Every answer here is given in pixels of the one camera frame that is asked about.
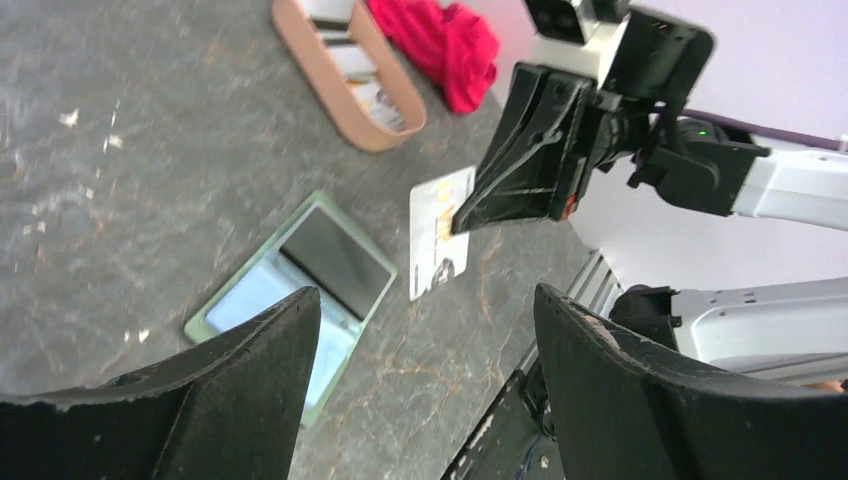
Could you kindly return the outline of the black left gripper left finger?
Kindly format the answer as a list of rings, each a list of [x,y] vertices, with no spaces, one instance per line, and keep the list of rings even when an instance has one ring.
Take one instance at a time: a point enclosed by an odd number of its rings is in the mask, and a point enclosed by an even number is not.
[[[317,289],[98,387],[1,399],[5,479],[284,479],[320,327]]]

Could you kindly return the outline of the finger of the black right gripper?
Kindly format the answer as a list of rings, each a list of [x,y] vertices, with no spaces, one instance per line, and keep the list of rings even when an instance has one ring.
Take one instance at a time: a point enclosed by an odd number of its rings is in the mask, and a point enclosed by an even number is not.
[[[472,193],[452,219],[454,234],[548,219],[562,206],[565,157],[596,81],[519,62]]]

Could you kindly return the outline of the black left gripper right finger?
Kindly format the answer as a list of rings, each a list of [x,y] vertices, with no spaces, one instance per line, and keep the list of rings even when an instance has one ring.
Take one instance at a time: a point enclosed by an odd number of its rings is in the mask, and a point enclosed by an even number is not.
[[[533,318],[568,479],[843,479],[847,398],[732,373],[541,283]]]

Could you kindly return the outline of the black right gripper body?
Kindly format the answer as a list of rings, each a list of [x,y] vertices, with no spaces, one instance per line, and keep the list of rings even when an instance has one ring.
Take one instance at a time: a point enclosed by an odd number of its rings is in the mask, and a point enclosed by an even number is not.
[[[635,165],[630,187],[649,185],[678,208],[731,215],[754,162],[770,151],[739,129],[684,117],[714,46],[712,33],[700,26],[631,9],[601,84],[613,104],[586,110],[570,155],[577,165],[564,184],[565,217],[577,210],[593,171],[609,171],[624,156]]]

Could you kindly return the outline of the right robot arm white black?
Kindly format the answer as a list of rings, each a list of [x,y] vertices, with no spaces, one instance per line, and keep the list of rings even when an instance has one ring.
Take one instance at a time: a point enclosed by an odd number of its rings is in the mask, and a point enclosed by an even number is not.
[[[658,1],[707,27],[713,54],[694,110],[833,140],[847,136],[847,5],[843,1]],[[570,222],[625,287],[740,289],[841,278],[844,232],[782,220],[728,218],[666,204],[626,184],[617,164],[591,178]]]

